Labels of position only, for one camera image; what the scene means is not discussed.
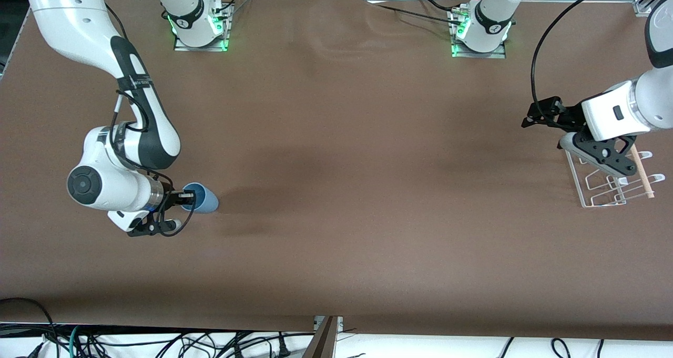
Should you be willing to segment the blue plastic cup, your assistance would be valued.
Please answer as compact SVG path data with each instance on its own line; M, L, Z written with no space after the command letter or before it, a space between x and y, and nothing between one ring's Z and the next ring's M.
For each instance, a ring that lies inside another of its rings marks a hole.
M188 183L183 189L190 189L196 192L197 209L195 213L207 214L216 212L219 207L219 200L216 195L207 187L199 182Z

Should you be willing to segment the wooden rack rod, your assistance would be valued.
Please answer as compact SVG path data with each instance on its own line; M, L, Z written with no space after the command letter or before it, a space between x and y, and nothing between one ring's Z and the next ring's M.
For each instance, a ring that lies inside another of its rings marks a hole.
M633 144L632 147L630 148L630 154L632 155L633 162L635 163L636 166L637 174L639 176L639 179L641 180L641 184L644 189L644 195L646 195L647 198L654 198L655 197L654 191L651 187L648 175L642 164L641 156L635 144Z

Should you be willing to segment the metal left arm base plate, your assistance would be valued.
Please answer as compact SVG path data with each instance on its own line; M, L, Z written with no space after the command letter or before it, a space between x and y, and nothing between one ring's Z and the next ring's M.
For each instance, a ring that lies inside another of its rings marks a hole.
M450 37L451 37L451 54L454 58L485 58L485 59L505 59L506 49L505 40L507 34L503 35L503 39L498 47L491 52L478 52L469 48L463 37L473 25L471 18L468 15L467 4L462 4L461 7L452 7L447 11L448 21L450 21Z

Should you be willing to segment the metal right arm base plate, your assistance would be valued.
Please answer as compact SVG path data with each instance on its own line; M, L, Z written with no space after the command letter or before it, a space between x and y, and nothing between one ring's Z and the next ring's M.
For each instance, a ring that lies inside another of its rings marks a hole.
M171 23L171 32L175 36L175 51L228 51L234 11L233 4L223 4L222 0L210 0L208 11L204 11L192 28L180 29Z

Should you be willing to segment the aluminium table frame beam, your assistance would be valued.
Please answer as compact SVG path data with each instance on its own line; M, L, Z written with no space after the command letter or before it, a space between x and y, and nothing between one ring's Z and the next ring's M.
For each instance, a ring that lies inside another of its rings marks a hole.
M343 317L316 315L315 333L301 358L334 358L337 336L343 332Z

